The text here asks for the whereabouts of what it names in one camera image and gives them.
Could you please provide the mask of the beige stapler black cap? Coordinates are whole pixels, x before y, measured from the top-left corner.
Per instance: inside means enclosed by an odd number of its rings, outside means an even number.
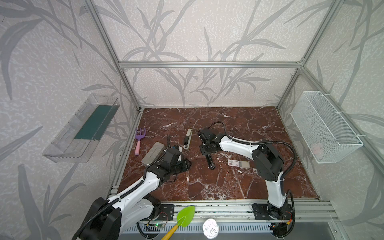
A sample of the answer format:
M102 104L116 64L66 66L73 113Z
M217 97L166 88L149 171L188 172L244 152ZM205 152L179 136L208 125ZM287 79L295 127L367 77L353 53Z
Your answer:
M186 136L184 137L184 140L183 140L183 148L185 150L188 150L190 148L192 135L193 135L193 129L188 129Z

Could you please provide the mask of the white red staple box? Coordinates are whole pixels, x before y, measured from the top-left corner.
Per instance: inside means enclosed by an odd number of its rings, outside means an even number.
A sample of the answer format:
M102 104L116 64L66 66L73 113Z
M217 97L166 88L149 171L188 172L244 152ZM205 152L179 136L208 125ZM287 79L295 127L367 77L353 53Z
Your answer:
M250 163L248 161L228 160L228 166L248 169L250 168Z

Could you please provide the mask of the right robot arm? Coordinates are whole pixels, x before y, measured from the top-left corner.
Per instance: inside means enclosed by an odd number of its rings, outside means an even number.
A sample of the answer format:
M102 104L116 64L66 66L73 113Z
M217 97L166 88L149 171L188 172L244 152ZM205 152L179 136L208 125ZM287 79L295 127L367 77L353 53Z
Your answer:
M257 173L267 186L268 202L266 205L253 204L255 217L263 215L270 219L281 219L288 210L287 194L284 193L283 181L294 168L298 156L295 149L286 142L259 141L252 142L238 139L227 133L223 122L214 122L209 127L200 129L198 136L202 142L200 151L206 157L209 169L215 169L212 154L217 152L231 152L242 155L254 162ZM294 154L291 165L284 170L284 160L275 144L284 145Z

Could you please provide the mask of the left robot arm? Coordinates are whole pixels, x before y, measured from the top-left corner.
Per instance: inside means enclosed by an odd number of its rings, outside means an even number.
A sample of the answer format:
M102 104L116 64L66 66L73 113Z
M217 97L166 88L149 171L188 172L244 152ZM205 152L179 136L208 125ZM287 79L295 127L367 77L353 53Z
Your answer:
M74 240L117 240L130 226L159 215L160 201L151 193L172 176L187 172L192 163L181 146L167 145L161 155L147 165L143 176L122 192L96 199L83 223L74 233Z

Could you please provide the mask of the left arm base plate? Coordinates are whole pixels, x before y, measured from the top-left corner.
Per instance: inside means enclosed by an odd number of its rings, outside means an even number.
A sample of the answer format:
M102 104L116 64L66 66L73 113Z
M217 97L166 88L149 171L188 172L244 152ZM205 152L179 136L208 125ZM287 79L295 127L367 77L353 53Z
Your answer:
M171 221L174 219L175 205L173 204L160 204L154 206L154 209L149 216L149 219L157 221Z

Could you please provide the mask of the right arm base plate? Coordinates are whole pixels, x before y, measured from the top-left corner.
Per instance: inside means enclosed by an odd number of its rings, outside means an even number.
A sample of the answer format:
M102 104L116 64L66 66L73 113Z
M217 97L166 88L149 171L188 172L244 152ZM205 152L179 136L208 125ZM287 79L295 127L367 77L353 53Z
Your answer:
M294 210L291 204L285 202L278 208L270 204L252 204L253 213L256 220L290 220L293 217Z

